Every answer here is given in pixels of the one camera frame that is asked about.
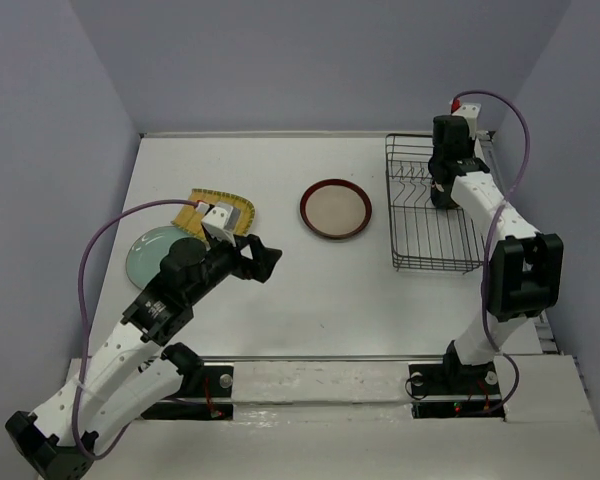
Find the yellow bamboo woven plate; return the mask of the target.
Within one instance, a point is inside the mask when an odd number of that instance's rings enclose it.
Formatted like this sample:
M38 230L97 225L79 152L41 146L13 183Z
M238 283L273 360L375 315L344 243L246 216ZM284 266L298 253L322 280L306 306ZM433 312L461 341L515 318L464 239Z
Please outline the yellow bamboo woven plate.
M240 236L248 234L256 216L256 209L253 203L250 200L233 193L194 188L191 191L189 200L202 201L213 205L217 203L226 203L235 207L240 211L240 214L237 218L236 226L232 228L232 231ZM204 240L205 237L201 227L202 218L203 215L195 211L193 207L183 206L172 221L172 225L189 235Z

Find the red rimmed beige plate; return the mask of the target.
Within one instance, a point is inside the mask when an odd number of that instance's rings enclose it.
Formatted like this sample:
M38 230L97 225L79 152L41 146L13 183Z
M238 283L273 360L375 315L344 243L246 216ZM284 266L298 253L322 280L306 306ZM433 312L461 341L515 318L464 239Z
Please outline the red rimmed beige plate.
M351 239L370 223L373 207L367 193L344 179L311 185L299 202L300 218L315 235L334 241Z

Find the light green round plate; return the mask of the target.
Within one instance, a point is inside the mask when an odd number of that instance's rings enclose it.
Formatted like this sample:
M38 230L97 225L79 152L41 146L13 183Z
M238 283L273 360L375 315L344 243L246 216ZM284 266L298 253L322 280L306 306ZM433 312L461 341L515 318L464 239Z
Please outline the light green round plate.
M125 271L129 281L139 290L158 274L161 260L173 243L188 235L174 226L162 226L145 232L130 247Z

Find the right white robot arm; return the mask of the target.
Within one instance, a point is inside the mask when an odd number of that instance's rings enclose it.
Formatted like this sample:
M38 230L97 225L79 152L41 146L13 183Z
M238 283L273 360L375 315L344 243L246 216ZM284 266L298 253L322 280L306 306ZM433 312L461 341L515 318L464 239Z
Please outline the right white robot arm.
M486 378L515 330L557 303L564 245L558 235L526 221L497 187L476 152L469 118L435 117L432 144L434 207L462 209L484 239L480 311L447 347L440 372L431 377L450 394L464 395Z

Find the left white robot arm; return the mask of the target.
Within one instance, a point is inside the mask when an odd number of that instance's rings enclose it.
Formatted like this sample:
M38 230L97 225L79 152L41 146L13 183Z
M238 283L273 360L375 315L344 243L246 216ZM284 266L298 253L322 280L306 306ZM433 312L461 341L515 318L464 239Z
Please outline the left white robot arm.
M266 282L281 256L255 235L173 243L158 274L79 372L34 411L8 419L16 449L44 479L82 478L141 413L199 388L203 360L172 340L194 306L229 276Z

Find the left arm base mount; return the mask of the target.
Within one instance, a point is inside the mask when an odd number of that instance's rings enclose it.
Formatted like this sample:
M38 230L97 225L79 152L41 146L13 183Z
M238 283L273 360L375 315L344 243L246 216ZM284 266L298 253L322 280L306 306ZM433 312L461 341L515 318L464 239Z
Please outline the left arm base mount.
M234 365L206 364L180 389L145 410L143 420L228 421L233 419Z

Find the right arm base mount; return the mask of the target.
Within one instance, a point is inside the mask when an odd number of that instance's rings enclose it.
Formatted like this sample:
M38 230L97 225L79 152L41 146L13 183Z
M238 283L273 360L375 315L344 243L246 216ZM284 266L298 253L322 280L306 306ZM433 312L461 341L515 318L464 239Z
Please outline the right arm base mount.
M467 375L449 376L441 363L409 366L405 391L412 400L414 419L452 419L486 416L503 418L501 391L495 366L470 367Z

